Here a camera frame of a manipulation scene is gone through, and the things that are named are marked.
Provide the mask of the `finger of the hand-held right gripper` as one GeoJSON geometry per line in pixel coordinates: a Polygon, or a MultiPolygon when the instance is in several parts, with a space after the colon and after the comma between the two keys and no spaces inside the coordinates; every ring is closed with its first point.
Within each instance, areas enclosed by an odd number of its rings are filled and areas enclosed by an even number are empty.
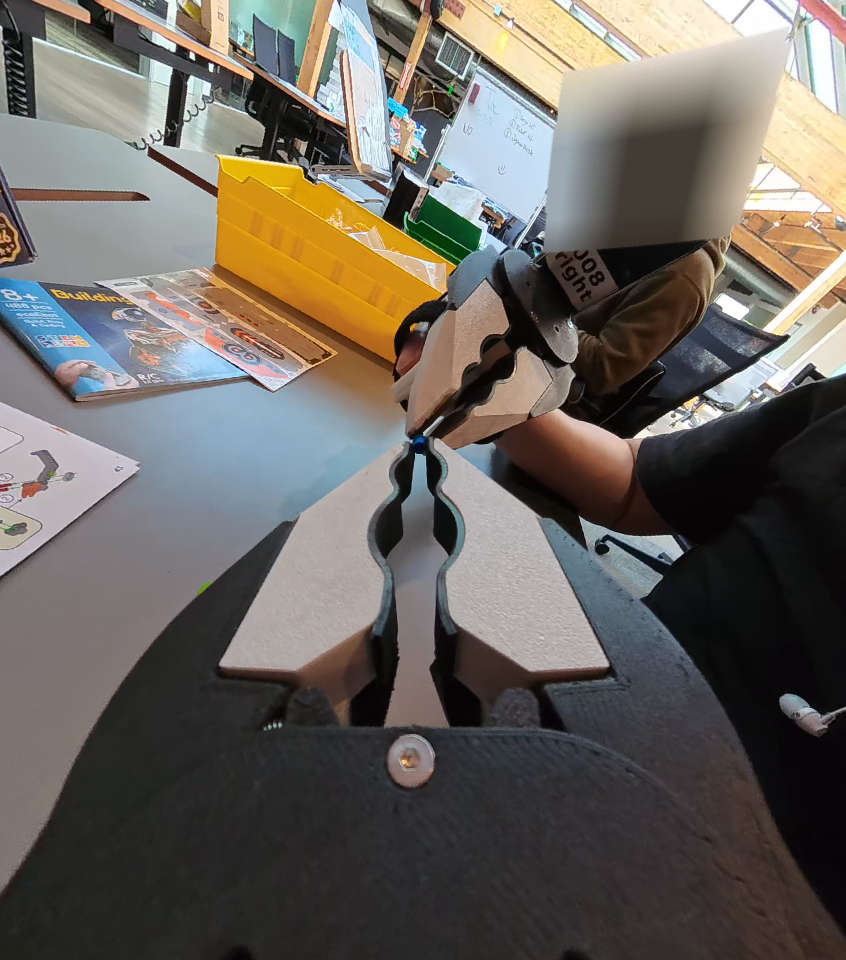
{"type": "Polygon", "coordinates": [[[395,401],[405,406],[406,437],[417,437],[437,417],[459,409],[478,384],[499,372],[517,351],[506,342],[511,326],[501,296],[487,280],[461,306],[442,297],[413,312],[403,346],[415,330],[426,334],[425,346],[416,366],[392,387],[395,401]]]}
{"type": "Polygon", "coordinates": [[[492,443],[514,426],[559,408],[574,376],[572,365],[554,364],[529,348],[519,348],[490,379],[477,384],[431,436],[452,450],[492,443]]]}

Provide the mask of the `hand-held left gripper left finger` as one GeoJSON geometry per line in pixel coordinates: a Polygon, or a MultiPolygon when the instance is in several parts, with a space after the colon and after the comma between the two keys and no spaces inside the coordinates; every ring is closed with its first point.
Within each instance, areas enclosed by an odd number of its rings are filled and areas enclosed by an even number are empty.
{"type": "Polygon", "coordinates": [[[297,517],[224,652],[227,677],[318,689],[355,726],[386,720],[398,665],[393,570],[403,536],[398,444],[297,517]]]}

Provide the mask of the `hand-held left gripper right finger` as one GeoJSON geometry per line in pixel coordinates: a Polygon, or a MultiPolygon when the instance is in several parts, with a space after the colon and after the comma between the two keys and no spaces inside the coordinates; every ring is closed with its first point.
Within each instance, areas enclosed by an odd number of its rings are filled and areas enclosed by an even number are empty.
{"type": "Polygon", "coordinates": [[[606,678],[610,661],[554,549],[580,544],[439,439],[425,445],[436,578],[430,674],[451,726],[510,689],[606,678]]]}

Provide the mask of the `person's right forearm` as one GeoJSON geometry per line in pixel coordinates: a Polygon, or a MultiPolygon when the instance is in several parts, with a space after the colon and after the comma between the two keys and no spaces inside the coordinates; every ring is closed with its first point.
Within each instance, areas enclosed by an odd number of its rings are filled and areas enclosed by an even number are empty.
{"type": "Polygon", "coordinates": [[[637,476],[643,438],[620,438],[554,410],[504,431],[495,444],[587,522],[621,534],[675,533],[652,506],[637,476]]]}

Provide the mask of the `grey desk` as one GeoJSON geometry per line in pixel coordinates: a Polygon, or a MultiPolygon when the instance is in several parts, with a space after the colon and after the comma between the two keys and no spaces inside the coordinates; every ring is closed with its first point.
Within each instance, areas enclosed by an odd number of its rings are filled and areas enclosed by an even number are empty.
{"type": "Polygon", "coordinates": [[[201,585],[402,439],[390,365],[291,318],[337,354],[277,392],[79,403],[0,325],[0,402],[140,464],[0,579],[0,891],[107,701],[201,585]]]}

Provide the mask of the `green storage bin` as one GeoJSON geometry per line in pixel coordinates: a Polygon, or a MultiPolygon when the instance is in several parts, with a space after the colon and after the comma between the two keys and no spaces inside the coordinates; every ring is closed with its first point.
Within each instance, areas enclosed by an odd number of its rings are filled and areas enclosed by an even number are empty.
{"type": "Polygon", "coordinates": [[[454,267],[481,245],[481,227],[441,203],[432,193],[404,214],[404,231],[454,267]]]}

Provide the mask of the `clear plastic bags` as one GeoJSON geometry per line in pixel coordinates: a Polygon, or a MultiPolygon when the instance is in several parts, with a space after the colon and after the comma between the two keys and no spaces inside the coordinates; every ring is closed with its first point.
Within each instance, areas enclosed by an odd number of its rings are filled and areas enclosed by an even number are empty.
{"type": "Polygon", "coordinates": [[[393,240],[384,236],[379,224],[373,219],[375,214],[369,210],[362,210],[362,213],[363,216],[353,218],[344,210],[337,209],[324,219],[417,280],[428,283],[437,293],[444,294],[447,291],[448,276],[453,269],[451,265],[429,247],[417,242],[414,242],[416,246],[412,250],[404,249],[400,245],[394,246],[393,240]]]}

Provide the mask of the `black office chair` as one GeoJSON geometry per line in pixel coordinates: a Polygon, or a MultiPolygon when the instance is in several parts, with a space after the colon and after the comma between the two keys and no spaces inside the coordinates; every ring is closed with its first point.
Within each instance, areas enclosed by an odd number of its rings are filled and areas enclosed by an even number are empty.
{"type": "Polygon", "coordinates": [[[788,335],[736,319],[717,306],[658,360],[619,390],[582,395],[577,412],[621,438],[637,433],[682,404],[753,366],[780,347],[788,335]]]}

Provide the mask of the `whiteboard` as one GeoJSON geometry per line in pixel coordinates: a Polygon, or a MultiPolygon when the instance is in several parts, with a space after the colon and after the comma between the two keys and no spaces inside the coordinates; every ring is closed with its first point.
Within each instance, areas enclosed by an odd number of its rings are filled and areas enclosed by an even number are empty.
{"type": "Polygon", "coordinates": [[[434,160],[530,225],[545,204],[556,124],[477,68],[434,160]]]}

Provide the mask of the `sticker sheet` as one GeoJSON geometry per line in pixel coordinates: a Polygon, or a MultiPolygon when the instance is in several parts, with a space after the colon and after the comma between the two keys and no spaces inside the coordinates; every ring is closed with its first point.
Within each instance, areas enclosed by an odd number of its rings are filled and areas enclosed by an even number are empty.
{"type": "Polygon", "coordinates": [[[270,391],[337,354],[283,313],[238,291],[211,270],[178,270],[98,284],[270,391]]]}

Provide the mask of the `yellow storage bin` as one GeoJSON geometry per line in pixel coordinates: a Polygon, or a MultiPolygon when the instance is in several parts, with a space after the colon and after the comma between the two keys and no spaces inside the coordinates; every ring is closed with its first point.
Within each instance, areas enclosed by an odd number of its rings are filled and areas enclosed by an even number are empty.
{"type": "MultiPolygon", "coordinates": [[[[404,317],[440,293],[324,219],[335,210],[357,218],[367,209],[328,184],[310,182],[297,166],[216,158],[216,264],[393,360],[404,317]]],[[[417,246],[380,217],[373,219],[394,246],[417,246]]]]}

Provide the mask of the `wooden display easel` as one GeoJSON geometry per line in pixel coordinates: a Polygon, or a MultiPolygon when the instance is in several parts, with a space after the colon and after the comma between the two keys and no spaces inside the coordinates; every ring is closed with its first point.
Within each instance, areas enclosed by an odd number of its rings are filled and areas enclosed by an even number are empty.
{"type": "Polygon", "coordinates": [[[366,2],[315,2],[297,88],[315,98],[331,30],[343,41],[340,77],[349,155],[357,174],[387,184],[393,176],[388,91],[366,2]]]}

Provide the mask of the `person's black shirt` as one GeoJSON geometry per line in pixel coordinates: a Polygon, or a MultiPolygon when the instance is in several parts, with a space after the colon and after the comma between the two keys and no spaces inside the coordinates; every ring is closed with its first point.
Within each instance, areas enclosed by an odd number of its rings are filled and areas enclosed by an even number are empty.
{"type": "Polygon", "coordinates": [[[846,936],[846,374],[670,436],[637,477],[693,543],[645,600],[717,695],[780,834],[846,936]]]}

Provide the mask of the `open instruction manual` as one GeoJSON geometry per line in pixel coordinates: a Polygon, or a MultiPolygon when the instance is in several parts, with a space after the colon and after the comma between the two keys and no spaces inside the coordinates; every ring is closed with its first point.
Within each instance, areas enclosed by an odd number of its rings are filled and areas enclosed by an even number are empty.
{"type": "Polygon", "coordinates": [[[129,457],[0,402],[0,578],[138,470],[129,457]]]}

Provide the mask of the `blue cover booklet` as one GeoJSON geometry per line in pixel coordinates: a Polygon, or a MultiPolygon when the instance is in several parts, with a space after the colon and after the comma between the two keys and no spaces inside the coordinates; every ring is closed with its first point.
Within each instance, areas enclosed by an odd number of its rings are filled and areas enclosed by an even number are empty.
{"type": "Polygon", "coordinates": [[[247,378],[153,312],[98,285],[0,277],[0,323],[76,402],[247,378]]]}

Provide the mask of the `cardboard box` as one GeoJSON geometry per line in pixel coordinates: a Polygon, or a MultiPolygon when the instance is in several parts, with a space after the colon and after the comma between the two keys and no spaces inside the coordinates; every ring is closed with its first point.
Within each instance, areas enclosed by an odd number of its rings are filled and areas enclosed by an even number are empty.
{"type": "Polygon", "coordinates": [[[229,55],[229,1],[177,1],[175,26],[213,51],[229,55]]]}

